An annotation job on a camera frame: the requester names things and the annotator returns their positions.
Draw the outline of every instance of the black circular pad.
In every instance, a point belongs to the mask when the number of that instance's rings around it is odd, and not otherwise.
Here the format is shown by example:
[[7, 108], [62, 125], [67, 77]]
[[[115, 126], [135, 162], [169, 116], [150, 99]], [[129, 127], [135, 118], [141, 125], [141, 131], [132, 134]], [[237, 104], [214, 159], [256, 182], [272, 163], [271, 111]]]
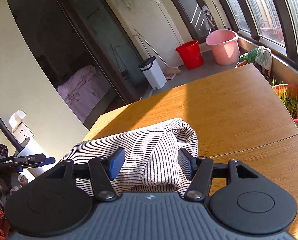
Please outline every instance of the black circular pad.
[[274, 200], [262, 192], [246, 192], [237, 198], [238, 206], [251, 213], [265, 213], [273, 208]]
[[260, 179], [239, 179], [219, 189], [209, 208], [221, 224], [256, 235], [284, 230], [297, 214], [296, 201], [287, 191]]
[[48, 237], [71, 230], [89, 215], [91, 197], [61, 179], [29, 183], [6, 202], [5, 215], [17, 231]]

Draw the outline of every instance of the metal screw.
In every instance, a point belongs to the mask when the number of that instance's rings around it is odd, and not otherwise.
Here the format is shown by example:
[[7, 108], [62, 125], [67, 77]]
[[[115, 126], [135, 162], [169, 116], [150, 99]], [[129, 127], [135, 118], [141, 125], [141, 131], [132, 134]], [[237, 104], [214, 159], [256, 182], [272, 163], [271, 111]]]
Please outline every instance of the metal screw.
[[99, 197], [101, 199], [111, 199], [114, 197], [114, 193], [112, 191], [104, 190], [99, 193]]
[[187, 193], [187, 196], [191, 199], [198, 199], [198, 198], [201, 198], [203, 194], [200, 191], [191, 190]]

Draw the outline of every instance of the striped towel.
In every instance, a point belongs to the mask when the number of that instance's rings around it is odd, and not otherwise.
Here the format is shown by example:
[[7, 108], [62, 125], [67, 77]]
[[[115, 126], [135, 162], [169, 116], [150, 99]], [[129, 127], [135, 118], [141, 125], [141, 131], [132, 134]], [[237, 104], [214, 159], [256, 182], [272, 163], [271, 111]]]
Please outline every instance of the striped towel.
[[[118, 147], [125, 149], [124, 165], [111, 182], [118, 195], [125, 191], [177, 191], [183, 195], [190, 185], [178, 164], [178, 150], [185, 148], [197, 157], [198, 140], [195, 131], [181, 118], [81, 142], [62, 160], [87, 163], [97, 156], [110, 156]], [[93, 195], [90, 179], [77, 179], [76, 185]]]

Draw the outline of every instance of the pink bedsheet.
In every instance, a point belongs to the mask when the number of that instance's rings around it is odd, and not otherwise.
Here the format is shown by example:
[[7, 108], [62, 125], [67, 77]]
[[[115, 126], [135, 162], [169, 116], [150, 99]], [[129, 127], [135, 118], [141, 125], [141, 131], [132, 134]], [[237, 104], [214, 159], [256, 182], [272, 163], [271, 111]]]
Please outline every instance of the pink bedsheet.
[[109, 82], [93, 66], [78, 70], [57, 92], [81, 122], [110, 89]]

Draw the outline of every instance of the wooden table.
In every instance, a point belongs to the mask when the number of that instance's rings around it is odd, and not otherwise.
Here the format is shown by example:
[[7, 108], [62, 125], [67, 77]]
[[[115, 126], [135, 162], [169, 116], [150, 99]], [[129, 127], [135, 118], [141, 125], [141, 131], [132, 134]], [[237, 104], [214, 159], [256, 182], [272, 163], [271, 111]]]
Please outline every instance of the wooden table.
[[[196, 131], [199, 155], [221, 163], [240, 159], [289, 191], [298, 204], [298, 130], [252, 64], [103, 114], [84, 140], [178, 117]], [[212, 192], [223, 185], [224, 180], [215, 180]], [[290, 232], [298, 239], [298, 214]]]

